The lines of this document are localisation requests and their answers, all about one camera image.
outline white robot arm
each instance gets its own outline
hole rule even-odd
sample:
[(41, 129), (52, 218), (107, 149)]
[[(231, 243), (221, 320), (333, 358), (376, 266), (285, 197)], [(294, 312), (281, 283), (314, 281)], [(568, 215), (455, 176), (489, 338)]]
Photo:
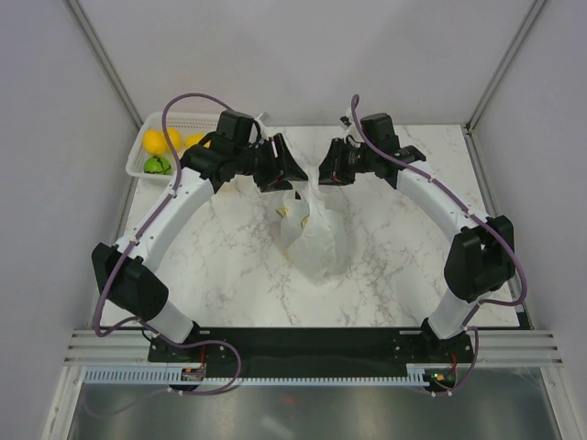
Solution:
[[(176, 343), (188, 340), (190, 335), (194, 335), (194, 329), (199, 327), (169, 301), (167, 288), (154, 272), (187, 220), (217, 192), (223, 182), (228, 182), (236, 174), (253, 176), (262, 192), (291, 189), (290, 182), (307, 180), (281, 135), (262, 139), (255, 146), (249, 145), (252, 117), (226, 111), (218, 126), (220, 128), (210, 135), (210, 148), (196, 145), (183, 155), (182, 179), (177, 191), (173, 192), (172, 186), (168, 186), (133, 231), (119, 238), (112, 247), (98, 245), (92, 255), (98, 287), (102, 290), (120, 259), (119, 249), (126, 248), (131, 242), (136, 243), (120, 271), (115, 274), (109, 299)], [(382, 150), (425, 171), (427, 175), (435, 175), (426, 157), (417, 148), (399, 147), (399, 139), (393, 132), (388, 115), (367, 116), (361, 119), (361, 126), (369, 134), (369, 139)], [(416, 202), (438, 225), (451, 242), (444, 270), (449, 288), (438, 308), (423, 322), (422, 330), (432, 346), (450, 340), (462, 332), (462, 323), (479, 301), (514, 276), (514, 265), (491, 235), (463, 213), (462, 207), (431, 180), (379, 158), (364, 144), (357, 142), (353, 132), (356, 132), (356, 127), (349, 124), (345, 139), (332, 140), (319, 167), (320, 183), (347, 185), (355, 181), (357, 172), (374, 172)], [(158, 209), (160, 201), (169, 197), (170, 192), (173, 192), (173, 197), (137, 243), (134, 232), (149, 221), (152, 212)], [(513, 248), (514, 231), (507, 218), (491, 218), (482, 209), (470, 204), (467, 206), (469, 212), (487, 219), (487, 224)]]

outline plastic bag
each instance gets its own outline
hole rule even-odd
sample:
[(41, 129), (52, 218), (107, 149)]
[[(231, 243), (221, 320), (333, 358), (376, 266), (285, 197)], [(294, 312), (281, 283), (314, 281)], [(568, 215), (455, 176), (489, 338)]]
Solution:
[(306, 170), (308, 182), (277, 192), (269, 206), (273, 238), (284, 256), (309, 280), (318, 282), (347, 267), (347, 236), (341, 204), (318, 188), (317, 170)]

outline plastic basket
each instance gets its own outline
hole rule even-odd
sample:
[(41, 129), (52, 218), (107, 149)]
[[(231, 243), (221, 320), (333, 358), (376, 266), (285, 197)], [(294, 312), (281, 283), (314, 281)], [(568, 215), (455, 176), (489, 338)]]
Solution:
[[(201, 133), (205, 134), (216, 129), (219, 115), (199, 115), (193, 113), (168, 113), (167, 114), (167, 127), (175, 128), (180, 135), (182, 140), (193, 134)], [(143, 126), (138, 132), (135, 143), (132, 146), (132, 150), (128, 154), (127, 160), (127, 173), (133, 177), (140, 177), (149, 179), (152, 181), (159, 181), (167, 183), (172, 176), (164, 176), (161, 174), (148, 174), (143, 170), (145, 161), (150, 158), (150, 154), (145, 151), (142, 147), (143, 136), (148, 130), (161, 131), (161, 112), (153, 113), (149, 115)], [(185, 151), (185, 146), (178, 151), (180, 157)], [(172, 154), (168, 151), (163, 154), (163, 157), (167, 159), (172, 165), (173, 171), (175, 171), (175, 164), (173, 163)]]

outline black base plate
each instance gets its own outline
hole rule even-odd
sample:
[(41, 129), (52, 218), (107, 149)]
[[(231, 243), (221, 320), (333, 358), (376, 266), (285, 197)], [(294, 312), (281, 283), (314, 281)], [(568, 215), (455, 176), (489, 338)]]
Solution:
[[(406, 364), (451, 364), (472, 360), (471, 339), (461, 334), (452, 346), (437, 352), (426, 348), (419, 328), (239, 328), (207, 327), (198, 340), (232, 344), (242, 358), (243, 378), (379, 378), (406, 376)], [(179, 350), (155, 338), (149, 362), (197, 363), (200, 348)], [(235, 373), (232, 352), (218, 345), (205, 347), (206, 376), (227, 378)]]

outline lemon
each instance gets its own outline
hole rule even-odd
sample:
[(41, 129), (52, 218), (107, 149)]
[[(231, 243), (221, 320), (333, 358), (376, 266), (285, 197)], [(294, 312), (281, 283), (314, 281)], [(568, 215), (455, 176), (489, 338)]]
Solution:
[(167, 128), (167, 133), (169, 133), (169, 139), (172, 140), (172, 144), (175, 150), (177, 151), (182, 149), (182, 135), (180, 135), (180, 133), (175, 128), (171, 128), (170, 126)]
[(167, 151), (167, 142), (163, 133), (155, 130), (148, 130), (143, 136), (143, 148), (151, 156), (160, 156)]
[[(202, 140), (204, 138), (204, 135), (190, 135), (185, 139), (185, 147), (188, 149), (190, 147), (193, 147), (195, 144), (197, 144), (198, 142), (200, 142), (200, 140)], [(210, 141), (207, 141), (205, 143), (205, 147), (209, 148), (210, 147)]]

